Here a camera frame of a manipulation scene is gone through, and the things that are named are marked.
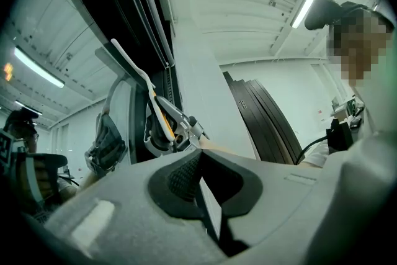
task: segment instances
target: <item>black cable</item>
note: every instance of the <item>black cable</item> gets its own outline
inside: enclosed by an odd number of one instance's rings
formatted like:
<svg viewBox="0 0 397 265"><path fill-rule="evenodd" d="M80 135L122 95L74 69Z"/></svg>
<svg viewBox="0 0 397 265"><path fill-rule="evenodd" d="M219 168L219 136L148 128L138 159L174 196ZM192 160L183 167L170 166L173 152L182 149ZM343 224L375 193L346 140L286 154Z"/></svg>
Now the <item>black cable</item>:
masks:
<svg viewBox="0 0 397 265"><path fill-rule="evenodd" d="M71 178L63 177L63 176L59 176L59 175L58 175L58 177L61 178L61 179L64 179L64 180L71 181L71 182L73 182L75 185L77 185L78 187L80 186L76 181L72 180Z"/></svg>
<svg viewBox="0 0 397 265"><path fill-rule="evenodd" d="M321 137L321 138L319 138L319 139L316 139L315 141L313 141L313 142L311 142L309 145L307 145L307 146L305 147L305 149L302 150L302 151L300 152L300 154L299 154L299 156L298 156L298 158L297 158L297 163L296 163L296 164L300 164L300 158L302 158L302 156L308 151L308 149L309 149L310 147L312 147L315 143L319 143L319 142L321 142L321 141L323 141L323 140L326 140L326 139L327 139L327 136L324 136L324 137Z"/></svg>

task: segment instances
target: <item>hand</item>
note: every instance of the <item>hand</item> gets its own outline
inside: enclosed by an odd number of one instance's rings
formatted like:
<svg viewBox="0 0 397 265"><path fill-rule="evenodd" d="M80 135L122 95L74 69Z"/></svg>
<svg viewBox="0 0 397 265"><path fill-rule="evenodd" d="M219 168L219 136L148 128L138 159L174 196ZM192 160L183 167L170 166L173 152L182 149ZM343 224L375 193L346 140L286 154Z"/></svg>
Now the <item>hand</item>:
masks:
<svg viewBox="0 0 397 265"><path fill-rule="evenodd" d="M219 150L223 151L224 153L230 153L232 155L235 155L231 150L226 149L222 146L218 146L216 143L212 142L209 140L206 136L202 135L199 140L200 147L201 149L213 149L213 150Z"/></svg>
<svg viewBox="0 0 397 265"><path fill-rule="evenodd" d="M87 175L80 181L80 186L78 187L76 194L79 194L81 191L87 189L99 179L100 178L96 174L94 174L92 171L89 171Z"/></svg>

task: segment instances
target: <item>orange light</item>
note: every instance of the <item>orange light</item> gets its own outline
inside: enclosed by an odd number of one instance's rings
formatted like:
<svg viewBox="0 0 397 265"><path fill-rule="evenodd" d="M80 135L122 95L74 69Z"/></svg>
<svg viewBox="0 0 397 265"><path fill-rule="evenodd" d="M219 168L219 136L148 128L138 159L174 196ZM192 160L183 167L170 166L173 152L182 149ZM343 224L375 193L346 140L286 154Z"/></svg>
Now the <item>orange light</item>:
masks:
<svg viewBox="0 0 397 265"><path fill-rule="evenodd" d="M12 70L14 67L11 63L7 63L4 65L4 72L6 72L6 81L9 81L12 78Z"/></svg>

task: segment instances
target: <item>white pipe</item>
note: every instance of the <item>white pipe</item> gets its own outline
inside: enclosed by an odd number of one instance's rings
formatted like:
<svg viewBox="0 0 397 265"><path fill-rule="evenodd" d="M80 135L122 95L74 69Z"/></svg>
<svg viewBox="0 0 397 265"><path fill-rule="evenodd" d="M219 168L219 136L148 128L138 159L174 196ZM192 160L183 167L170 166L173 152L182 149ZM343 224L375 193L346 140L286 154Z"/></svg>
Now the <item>white pipe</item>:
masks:
<svg viewBox="0 0 397 265"><path fill-rule="evenodd" d="M167 139L169 141L174 141L175 136L172 133L172 131L170 132L169 125L167 124L166 120L164 119L163 113L161 112L159 106L156 103L156 100L154 99L154 97L156 96L156 93L154 92L154 89L153 89L154 85L150 81L149 76L146 74L145 71L139 69L139 67L137 67L136 64L134 62L132 62L131 58L127 55L127 53L124 51L124 49L117 42L116 39L112 39L111 42L116 47L116 49L121 53L121 55L126 59L126 61L133 67L133 69L146 81L146 84L147 84L148 90L149 90L149 98L153 105L154 113L156 114L157 119L160 122L161 128L163 129L163 132L164 132L165 136L167 137Z"/></svg>

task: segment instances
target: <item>white wall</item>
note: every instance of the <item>white wall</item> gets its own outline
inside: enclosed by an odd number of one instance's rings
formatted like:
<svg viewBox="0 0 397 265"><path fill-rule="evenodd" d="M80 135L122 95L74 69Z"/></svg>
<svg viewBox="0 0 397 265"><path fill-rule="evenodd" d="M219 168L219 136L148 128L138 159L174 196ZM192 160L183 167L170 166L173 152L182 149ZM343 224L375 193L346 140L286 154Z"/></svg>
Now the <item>white wall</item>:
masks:
<svg viewBox="0 0 397 265"><path fill-rule="evenodd" d="M180 20L172 46L184 112L215 143L255 158L245 124L210 47L192 20Z"/></svg>
<svg viewBox="0 0 397 265"><path fill-rule="evenodd" d="M0 128L3 128L6 124L7 116L0 113ZM40 129L40 127L35 127L37 133L39 134L37 142L37 153L49 153L50 152L50 134L49 132Z"/></svg>
<svg viewBox="0 0 397 265"><path fill-rule="evenodd" d="M60 143L57 143L58 151L51 149L52 153L58 153L65 155L68 159L68 167L70 174L76 178L77 182L79 179L84 177L88 173L88 167L84 159L84 153L91 147L92 142L95 138L96 132L96 117L101 112L103 102L98 103L95 106L88 107L80 111L79 113L68 117L67 119L60 122L58 125L51 129L51 138L57 138L61 140L56 134L61 132L61 128L68 125L68 136L67 136L67 147L61 151Z"/></svg>
<svg viewBox="0 0 397 265"><path fill-rule="evenodd" d="M318 60L258 61L225 65L221 69L237 81L259 80L280 107L303 148L320 134L325 135L321 119L329 118L332 113L332 99L311 67L315 63Z"/></svg>

